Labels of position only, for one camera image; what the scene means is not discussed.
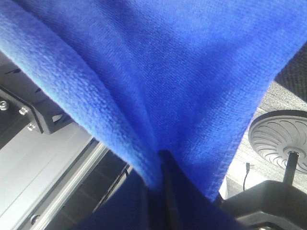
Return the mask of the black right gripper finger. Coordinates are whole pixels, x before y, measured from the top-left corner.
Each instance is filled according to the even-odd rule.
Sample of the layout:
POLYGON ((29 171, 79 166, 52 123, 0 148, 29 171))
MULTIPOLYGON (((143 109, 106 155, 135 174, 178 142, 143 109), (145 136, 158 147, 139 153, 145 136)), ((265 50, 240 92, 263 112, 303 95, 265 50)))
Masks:
POLYGON ((168 226, 172 230, 238 230, 240 224, 207 199, 168 150, 159 151, 168 226))

